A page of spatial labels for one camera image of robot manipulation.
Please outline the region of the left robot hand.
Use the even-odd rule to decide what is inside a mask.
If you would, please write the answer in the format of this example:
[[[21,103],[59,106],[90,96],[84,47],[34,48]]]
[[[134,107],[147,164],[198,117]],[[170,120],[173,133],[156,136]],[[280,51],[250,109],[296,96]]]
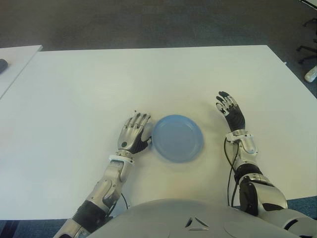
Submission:
[[[150,118],[150,114],[136,113],[127,119],[118,138],[117,155],[131,157],[151,144],[152,135],[145,131]]]

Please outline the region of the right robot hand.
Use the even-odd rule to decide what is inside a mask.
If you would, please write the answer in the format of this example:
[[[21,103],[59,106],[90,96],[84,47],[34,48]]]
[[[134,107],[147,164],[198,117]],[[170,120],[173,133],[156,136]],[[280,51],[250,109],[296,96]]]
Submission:
[[[219,91],[216,96],[217,109],[225,117],[231,131],[245,129],[245,118],[235,99],[224,91]]]

